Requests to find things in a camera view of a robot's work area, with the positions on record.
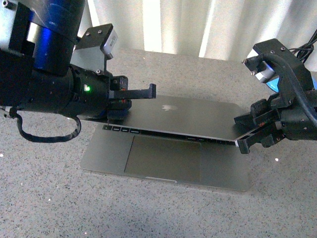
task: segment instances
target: white curtain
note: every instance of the white curtain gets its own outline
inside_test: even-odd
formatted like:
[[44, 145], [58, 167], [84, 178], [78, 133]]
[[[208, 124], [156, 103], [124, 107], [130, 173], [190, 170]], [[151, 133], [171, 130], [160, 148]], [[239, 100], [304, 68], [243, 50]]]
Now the white curtain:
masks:
[[[241, 61], [255, 43], [271, 38], [299, 47], [317, 29], [316, 0], [88, 0], [88, 5], [93, 26], [114, 25], [116, 47], [219, 60]], [[317, 71], [316, 52], [305, 65]]]

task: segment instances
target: laptop palm rest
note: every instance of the laptop palm rest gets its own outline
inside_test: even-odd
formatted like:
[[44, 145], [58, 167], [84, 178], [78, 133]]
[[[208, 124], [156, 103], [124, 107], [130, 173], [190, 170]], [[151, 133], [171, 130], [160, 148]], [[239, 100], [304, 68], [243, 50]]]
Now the laptop palm rest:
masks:
[[247, 156], [232, 145], [104, 130], [100, 123], [81, 161], [86, 170], [246, 191]]

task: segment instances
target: screw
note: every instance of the screw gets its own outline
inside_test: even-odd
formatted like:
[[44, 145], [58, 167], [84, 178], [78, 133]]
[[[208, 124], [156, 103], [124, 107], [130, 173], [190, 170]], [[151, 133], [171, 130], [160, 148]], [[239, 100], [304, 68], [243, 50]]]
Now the screw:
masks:
[[2, 1], [2, 6], [5, 8], [11, 9], [13, 7], [13, 3], [9, 2], [8, 0], [3, 0]]

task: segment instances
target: black cable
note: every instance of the black cable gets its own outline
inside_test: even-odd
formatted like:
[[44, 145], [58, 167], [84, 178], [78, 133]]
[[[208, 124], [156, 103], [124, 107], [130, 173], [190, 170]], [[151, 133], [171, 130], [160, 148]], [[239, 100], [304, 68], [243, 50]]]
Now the black cable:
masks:
[[17, 126], [18, 126], [18, 130], [19, 133], [21, 134], [21, 136], [25, 139], [27, 139], [28, 141], [31, 142], [38, 142], [38, 143], [58, 143], [58, 142], [66, 142], [69, 141], [71, 139], [74, 139], [77, 135], [79, 135], [80, 131], [81, 131], [81, 123], [78, 117], [74, 117], [72, 119], [74, 119], [76, 121], [77, 124], [77, 128], [69, 135], [66, 136], [54, 136], [54, 137], [40, 137], [40, 136], [34, 136], [31, 134], [26, 133], [23, 128], [22, 128], [22, 124], [23, 124], [23, 119], [19, 114], [15, 114], [15, 117], [17, 118]]
[[298, 48], [292, 48], [289, 50], [293, 50], [292, 53], [296, 54], [296, 57], [302, 61], [303, 63], [305, 63], [308, 59], [308, 57], [311, 55], [311, 53], [314, 51], [314, 43], [317, 42], [317, 30], [314, 32], [314, 34], [312, 35], [312, 37], [310, 38], [310, 40], [298, 47]]
[[274, 54], [260, 54], [257, 56], [261, 61], [266, 62], [273, 62], [279, 65], [285, 72], [287, 79], [289, 80], [290, 85], [293, 88], [295, 93], [296, 99], [298, 100], [299, 104], [301, 105], [304, 113], [309, 118], [309, 120], [314, 124], [317, 128], [317, 113], [315, 109], [310, 105], [301, 84], [299, 83], [294, 71], [292, 70], [291, 66], [287, 63], [286, 60], [281, 58], [280, 56]]

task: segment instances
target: apple logo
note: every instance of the apple logo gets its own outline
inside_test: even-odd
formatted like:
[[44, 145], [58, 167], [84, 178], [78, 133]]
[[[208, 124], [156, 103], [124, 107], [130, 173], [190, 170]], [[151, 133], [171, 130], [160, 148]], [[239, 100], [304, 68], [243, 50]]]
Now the apple logo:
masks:
[[165, 111], [177, 110], [177, 107], [173, 105], [163, 105], [162, 109], [164, 109]]

